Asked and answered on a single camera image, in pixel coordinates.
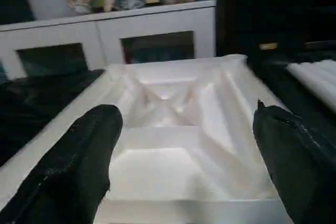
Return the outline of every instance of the black cloth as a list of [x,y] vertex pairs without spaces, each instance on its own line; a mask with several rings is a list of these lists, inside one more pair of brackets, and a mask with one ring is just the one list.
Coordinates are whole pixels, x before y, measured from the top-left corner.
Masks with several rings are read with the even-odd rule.
[[110,187],[110,159],[121,129],[113,105],[77,119],[22,182],[0,212],[0,223],[93,223]]
[[261,102],[253,132],[294,223],[336,223],[335,138],[280,107],[266,108]]
[[29,77],[1,84],[0,167],[102,73]]

